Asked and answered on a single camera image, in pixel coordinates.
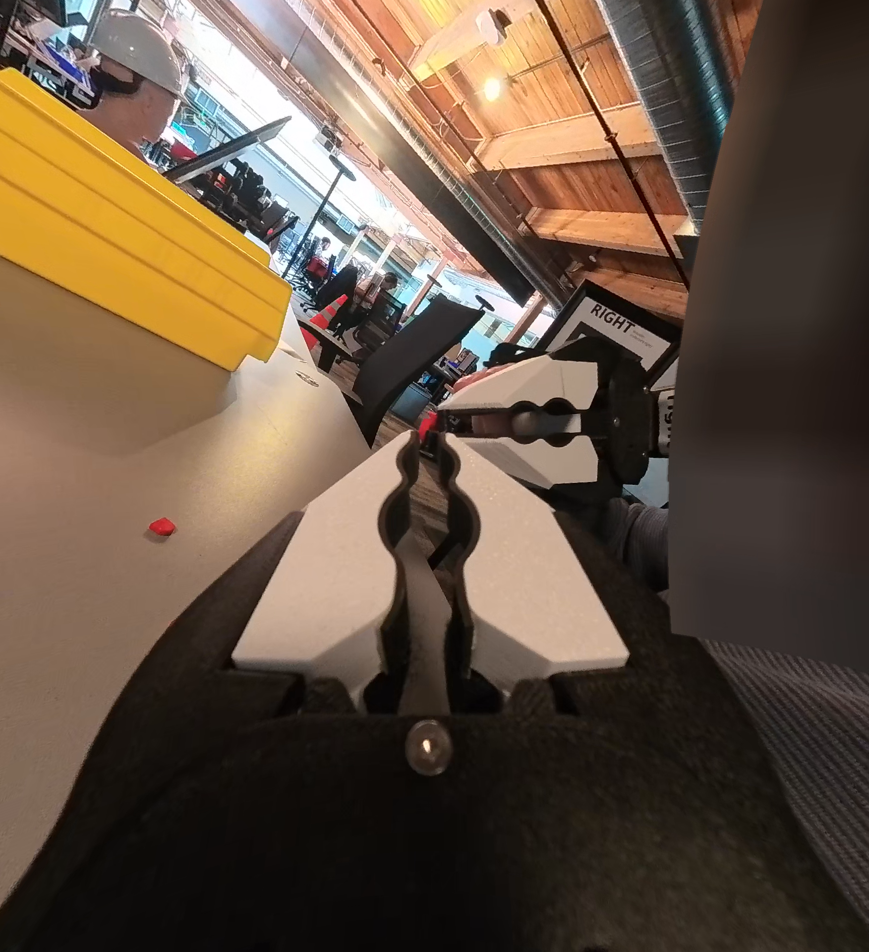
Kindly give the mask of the white hard hat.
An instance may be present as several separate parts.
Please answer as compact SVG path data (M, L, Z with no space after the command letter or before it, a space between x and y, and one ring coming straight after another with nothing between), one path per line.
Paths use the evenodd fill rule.
M175 99L183 98L183 62L164 30L146 17L110 9L97 22L91 44L99 57L91 73L98 91L134 94L148 80Z

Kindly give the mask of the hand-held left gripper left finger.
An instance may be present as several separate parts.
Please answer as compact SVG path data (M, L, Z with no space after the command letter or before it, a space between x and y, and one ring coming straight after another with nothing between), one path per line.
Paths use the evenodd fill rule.
M406 571L416 433L401 433L306 507L233 652L240 671L333 679L358 708L406 665Z

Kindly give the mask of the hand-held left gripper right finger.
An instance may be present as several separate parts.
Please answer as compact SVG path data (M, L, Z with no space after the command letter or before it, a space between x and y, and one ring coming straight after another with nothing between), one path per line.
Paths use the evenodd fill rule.
M554 510L453 434L439 438L439 465L457 549L445 648L452 699L624 667L630 649Z

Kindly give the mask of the beige mannequin head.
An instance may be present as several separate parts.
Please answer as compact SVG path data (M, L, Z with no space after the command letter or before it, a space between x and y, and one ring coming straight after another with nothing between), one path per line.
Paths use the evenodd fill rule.
M174 116L179 97L136 73L125 79L97 68L92 78L95 105L79 114L147 163L143 146L159 141Z

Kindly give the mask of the black floor lamp pole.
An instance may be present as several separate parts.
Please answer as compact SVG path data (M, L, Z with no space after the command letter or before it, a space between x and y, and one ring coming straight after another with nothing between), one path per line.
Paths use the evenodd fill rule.
M346 165L342 160L340 160L337 157L337 155L330 154L329 159L331 164L333 165L333 168L335 169L334 178L331 184L329 185L329 187L327 188L325 194L323 195L320 204L318 205L315 212L313 213L311 220L309 221L309 226L307 227L306 235L303 239L306 248L309 248L309 245L310 245L309 236L311 232L313 232L315 225L319 222L323 212L326 210L327 206L329 205L331 198L333 196L333 192L337 188L338 184L343 179L348 180L349 182L356 181L356 175L354 171L348 165Z

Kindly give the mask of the yellow plastic bin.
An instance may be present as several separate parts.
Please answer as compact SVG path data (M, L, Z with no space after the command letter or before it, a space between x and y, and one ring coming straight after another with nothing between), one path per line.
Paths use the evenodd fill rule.
M290 310L261 247L10 68L0 257L227 371L267 362Z

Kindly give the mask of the person's right hand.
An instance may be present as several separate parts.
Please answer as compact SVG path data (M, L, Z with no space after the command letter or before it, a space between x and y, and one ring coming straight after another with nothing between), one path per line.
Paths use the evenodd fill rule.
M495 375L507 367L505 365L489 366L476 373L466 375L459 379L451 388L452 395L460 393L470 386L478 384L481 380ZM474 435L481 437L511 437L514 435L512 419L506 412L490 414L480 414L471 417L469 425L466 427Z

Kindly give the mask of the grey monitor panel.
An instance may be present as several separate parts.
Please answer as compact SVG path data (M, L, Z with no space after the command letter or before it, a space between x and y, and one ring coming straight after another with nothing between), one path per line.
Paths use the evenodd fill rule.
M183 184L203 173L223 167L227 162L240 158L256 146L273 140L290 122L290 119L290 116L284 116L271 123L262 125L215 149L211 149L167 170L162 173L162 176L168 182Z

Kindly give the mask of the person's torso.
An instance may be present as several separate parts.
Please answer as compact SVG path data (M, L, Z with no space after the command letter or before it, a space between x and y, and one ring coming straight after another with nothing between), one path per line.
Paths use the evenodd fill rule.
M869 926L869 674L705 641L755 722L792 808Z

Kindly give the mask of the blue trash bin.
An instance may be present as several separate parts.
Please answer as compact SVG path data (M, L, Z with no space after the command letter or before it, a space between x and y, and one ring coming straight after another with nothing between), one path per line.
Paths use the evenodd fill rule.
M389 410L398 420L411 426L417 426L432 411L436 412L432 394L418 383L408 385Z

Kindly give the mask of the silver ceiling air duct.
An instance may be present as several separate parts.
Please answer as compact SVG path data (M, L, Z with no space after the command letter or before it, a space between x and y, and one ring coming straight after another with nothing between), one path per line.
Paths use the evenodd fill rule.
M734 106L726 30L708 1L599 3L696 235Z

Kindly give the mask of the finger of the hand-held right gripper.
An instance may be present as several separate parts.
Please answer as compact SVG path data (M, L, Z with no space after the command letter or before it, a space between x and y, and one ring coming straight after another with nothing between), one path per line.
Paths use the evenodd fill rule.
M542 409L559 401L587 410L599 388L595 363L555 360L549 355L506 364L452 393L438 406L454 416L502 413L519 406Z
M599 456L587 435L576 435L563 446L544 439L519 443L512 437L456 436L455 444L540 489L595 483L599 477Z

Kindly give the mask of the black office chair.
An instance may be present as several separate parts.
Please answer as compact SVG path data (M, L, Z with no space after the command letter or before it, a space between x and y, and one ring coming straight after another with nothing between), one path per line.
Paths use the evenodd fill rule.
M425 312L360 360L352 386L343 390L366 443L372 446L386 413L423 372L460 343L494 306L481 295L478 307L436 296Z

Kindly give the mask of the person's right forearm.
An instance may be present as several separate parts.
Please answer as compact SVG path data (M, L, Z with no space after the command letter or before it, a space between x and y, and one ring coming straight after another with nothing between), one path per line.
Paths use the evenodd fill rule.
M599 538L611 555L663 598L668 591L668 515L666 507L614 498L598 527Z

